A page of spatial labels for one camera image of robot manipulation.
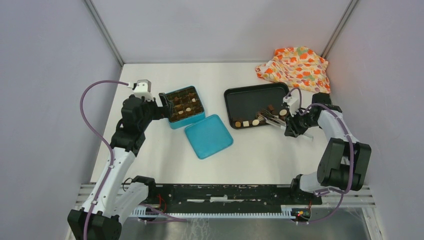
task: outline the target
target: white wall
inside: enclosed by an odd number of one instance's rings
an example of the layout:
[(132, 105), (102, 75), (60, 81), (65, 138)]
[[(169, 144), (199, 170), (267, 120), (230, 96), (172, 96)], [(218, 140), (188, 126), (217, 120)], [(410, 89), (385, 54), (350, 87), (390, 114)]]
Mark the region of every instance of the white wall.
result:
[[(1, 1), (0, 36), (0, 239), (63, 239), (100, 144), (80, 96), (120, 67), (81, 0)], [(115, 90), (87, 96), (101, 131)]]
[(333, 100), (372, 148), (367, 181), (388, 240), (424, 235), (423, 11), (362, 0), (328, 57)]
[(321, 53), (349, 0), (93, 0), (126, 63), (257, 61)]

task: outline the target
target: patterned fabric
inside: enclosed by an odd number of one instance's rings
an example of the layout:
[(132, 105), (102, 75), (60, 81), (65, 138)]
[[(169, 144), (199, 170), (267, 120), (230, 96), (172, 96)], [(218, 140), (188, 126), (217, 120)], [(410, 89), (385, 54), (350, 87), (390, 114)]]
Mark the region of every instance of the patterned fabric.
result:
[(259, 78), (283, 82), (289, 87), (300, 87), (310, 92), (330, 93), (326, 75), (329, 62), (311, 49), (288, 47), (275, 50), (274, 58), (255, 68)]

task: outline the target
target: white table surface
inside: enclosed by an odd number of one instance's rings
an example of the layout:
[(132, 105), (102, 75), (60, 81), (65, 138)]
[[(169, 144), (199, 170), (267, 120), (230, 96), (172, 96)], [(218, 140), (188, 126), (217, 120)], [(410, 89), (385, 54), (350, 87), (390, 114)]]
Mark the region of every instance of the white table surface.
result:
[[(233, 129), (229, 125), (224, 91), (230, 88), (267, 84), (255, 73), (260, 63), (160, 63), (125, 64), (122, 82), (148, 79), (151, 92), (160, 104), (158, 93), (169, 93), (195, 86), (206, 116), (217, 114), (234, 139), (234, 143), (204, 159), (197, 158), (184, 127), (171, 129), (167, 119), (152, 121), (146, 140), (125, 178), (136, 175), (155, 178), (157, 183), (172, 184), (290, 184), (298, 174), (317, 170), (327, 146), (324, 132), (318, 127), (308, 129), (312, 141), (286, 137), (272, 126)], [(119, 85), (107, 119), (104, 137), (110, 141), (121, 118), (122, 102), (132, 90)], [(302, 91), (303, 107), (311, 103), (312, 92)], [(109, 151), (100, 146), (92, 182), (97, 182), (106, 164)]]

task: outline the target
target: purple cable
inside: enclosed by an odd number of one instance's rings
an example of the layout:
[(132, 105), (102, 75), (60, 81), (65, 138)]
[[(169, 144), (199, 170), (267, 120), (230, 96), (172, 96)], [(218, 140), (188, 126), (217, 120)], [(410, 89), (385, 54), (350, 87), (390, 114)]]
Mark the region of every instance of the purple cable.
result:
[(300, 88), (298, 87), (292, 88), (290, 91), (288, 91), (288, 93), (284, 96), (284, 98), (288, 97), (296, 89), (299, 90), (299, 108), (301, 108), (302, 107), (302, 92)]
[[(299, 105), (301, 106), (301, 103), (302, 103), (302, 92), (301, 92), (301, 89), (300, 88), (298, 88), (298, 87), (293, 88), (292, 90), (290, 90), (287, 93), (287, 95), (285, 97), (287, 97), (295, 89), (298, 89), (299, 90)], [(345, 191), (341, 191), (341, 190), (335, 189), (333, 187), (329, 187), (329, 188), (324, 188), (324, 189), (317, 190), (317, 192), (319, 192), (319, 194), (317, 194), (319, 197), (324, 196), (326, 194), (329, 194), (330, 193), (329, 190), (332, 190), (334, 192), (340, 193), (341, 194), (340, 195), (340, 201), (338, 202), (337, 206), (333, 209), (333, 211), (330, 214), (328, 214), (327, 216), (325, 216), (323, 218), (320, 218), (320, 219), (317, 219), (317, 220), (308, 221), (307, 223), (304, 223), (304, 224), (311, 224), (311, 223), (321, 222), (321, 221), (326, 220), (326, 219), (330, 218), (331, 216), (333, 216), (334, 213), (337, 211), (337, 209), (339, 209), (340, 205), (342, 204), (344, 195), (347, 194), (351, 190), (353, 176), (354, 176), (354, 144), (352, 142), (351, 136), (349, 135), (348, 128), (345, 126), (345, 124), (343, 123), (343, 121), (340, 118), (338, 118), (338, 116), (337, 116), (336, 113), (334, 113), (326, 105), (323, 105), (321, 103), (312, 103), (303, 112), (300, 112), (299, 111), (299, 114), (301, 116), (304, 116), (308, 112), (308, 110), (311, 109), (313, 106), (318, 106), (318, 107), (321, 107), (321, 108), (325, 109), (326, 111), (328, 111), (335, 119), (337, 119), (338, 123), (340, 124), (340, 126), (341, 126), (341, 128), (342, 128), (342, 130), (344, 132), (344, 134), (346, 135), (347, 141), (349, 142), (349, 151), (350, 151), (350, 156), (349, 156), (349, 163), (350, 163), (350, 165), (349, 165), (349, 179), (347, 181), (347, 187), (346, 187), (346, 190)]]
[[(126, 82), (122, 82), (122, 81), (112, 81), (112, 80), (103, 80), (103, 81), (97, 81), (93, 84), (91, 84), (90, 86), (88, 86), (85, 91), (82, 93), (81, 99), (79, 100), (79, 111), (81, 112), (81, 116), (82, 119), (84, 120), (84, 123), (88, 126), (88, 128), (98, 137), (101, 139), (101, 141), (106, 144), (107, 148), (109, 149), (110, 152), (110, 166), (114, 164), (114, 160), (115, 160), (115, 156), (114, 156), (114, 151), (112, 150), (112, 147), (109, 145), (108, 141), (106, 141), (106, 139), (99, 133), (97, 132), (94, 127), (89, 123), (89, 121), (86, 118), (86, 115), (84, 113), (84, 109), (83, 109), (83, 102), (84, 102), (84, 98), (86, 97), (87, 92), (94, 86), (98, 85), (98, 84), (103, 84), (103, 83), (113, 83), (113, 84), (122, 84), (122, 85), (126, 85), (128, 86), (128, 83)], [(97, 198), (99, 197), (100, 191), (103, 188), (103, 185), (106, 182), (106, 179), (109, 176), (109, 173), (111, 172), (111, 168), (108, 167), (106, 174), (103, 177), (103, 180), (101, 181), (100, 185), (98, 186), (97, 191), (94, 194), (94, 198), (93, 201), (97, 201)], [(83, 230), (83, 240), (87, 240), (87, 231), (88, 231), (88, 226), (89, 226), (89, 221), (90, 221), (90, 216), (92, 214), (92, 211), (94, 209), (94, 204), (91, 203), (90, 205), (90, 209), (88, 210), (87, 213), (87, 217), (85, 218), (85, 222), (84, 222), (84, 230)]]
[(338, 190), (334, 187), (329, 187), (329, 190), (332, 190), (334, 192), (337, 192), (339, 194), (347, 194), (352, 187), (352, 181), (353, 181), (353, 176), (354, 176), (354, 144), (352, 142), (351, 136), (349, 135), (349, 131), (348, 128), (345, 126), (345, 124), (343, 123), (343, 121), (337, 116), (336, 113), (334, 113), (334, 111), (332, 111), (330, 108), (328, 108), (326, 105), (323, 105), (321, 103), (312, 103), (311, 105), (309, 105), (305, 111), (303, 111), (302, 113), (299, 113), (301, 116), (305, 115), (307, 113), (307, 111), (309, 109), (311, 109), (313, 106), (318, 106), (321, 107), (325, 110), (327, 110), (327, 112), (329, 112), (335, 119), (337, 119), (338, 124), (340, 124), (341, 129), (343, 129), (344, 134), (346, 135), (347, 141), (349, 142), (349, 151), (350, 151), (350, 156), (349, 156), (349, 179), (347, 181), (347, 187), (345, 191), (341, 191)]
[(166, 220), (166, 221), (148, 221), (148, 222), (146, 222), (147, 224), (163, 224), (163, 223), (171, 223), (171, 222), (187, 222), (187, 219), (182, 219), (182, 218), (178, 218), (178, 217), (174, 217), (174, 216), (168, 215), (168, 214), (166, 214), (166, 213), (164, 213), (162, 211), (157, 210), (156, 208), (154, 208), (154, 207), (152, 207), (150, 205), (147, 205), (147, 204), (144, 204), (144, 203), (140, 203), (139, 206), (146, 207), (146, 208), (150, 209), (154, 213), (157, 213), (157, 214), (160, 214), (160, 215), (163, 215), (163, 216), (165, 216), (167, 218), (172, 219), (172, 220)]

